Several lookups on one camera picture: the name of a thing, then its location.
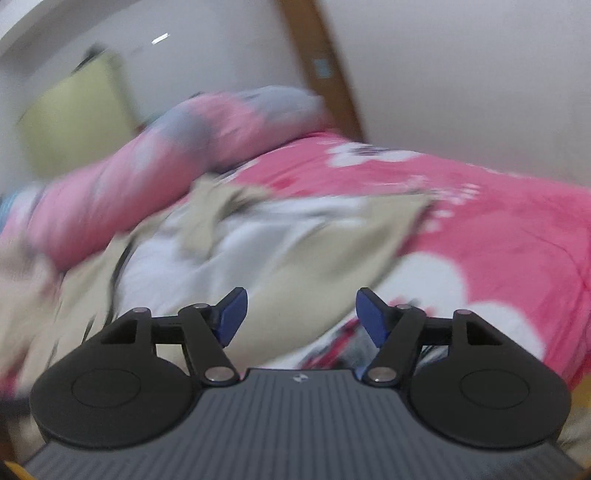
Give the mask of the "pale yellow wardrobe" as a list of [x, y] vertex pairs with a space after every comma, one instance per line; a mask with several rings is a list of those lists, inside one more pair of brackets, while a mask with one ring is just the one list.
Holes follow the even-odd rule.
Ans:
[[50, 179], [100, 160], [138, 128], [119, 55], [105, 51], [46, 90], [17, 123], [34, 174]]

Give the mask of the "hot pink floral bedsheet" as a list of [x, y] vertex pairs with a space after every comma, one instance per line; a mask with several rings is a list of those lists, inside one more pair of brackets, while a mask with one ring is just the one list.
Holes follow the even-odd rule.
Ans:
[[478, 313], [570, 386], [590, 371], [590, 193], [318, 134], [230, 175], [280, 197], [426, 192], [432, 204], [377, 293], [448, 317]]

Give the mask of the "beige zip jacket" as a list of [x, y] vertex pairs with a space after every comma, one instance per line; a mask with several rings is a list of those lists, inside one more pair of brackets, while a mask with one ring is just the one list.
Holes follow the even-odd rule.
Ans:
[[21, 237], [1, 244], [1, 372], [26, 391], [49, 366], [135, 307], [169, 315], [232, 288], [249, 313], [228, 346], [239, 370], [295, 369], [335, 338], [430, 206], [428, 194], [273, 199], [200, 180], [65, 273]]

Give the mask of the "pink floral rolled duvet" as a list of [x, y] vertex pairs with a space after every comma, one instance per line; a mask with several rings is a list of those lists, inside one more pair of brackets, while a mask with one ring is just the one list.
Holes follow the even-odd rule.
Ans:
[[21, 239], [65, 271], [118, 233], [225, 172], [331, 127], [322, 96], [287, 86], [200, 94], [173, 107], [112, 155], [1, 203], [1, 238]]

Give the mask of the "brown wooden door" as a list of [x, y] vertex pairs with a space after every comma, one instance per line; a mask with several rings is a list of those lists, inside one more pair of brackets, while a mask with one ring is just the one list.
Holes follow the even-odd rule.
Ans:
[[308, 86], [324, 97], [339, 131], [356, 141], [365, 140], [346, 75], [317, 2], [279, 0], [276, 4], [286, 20]]

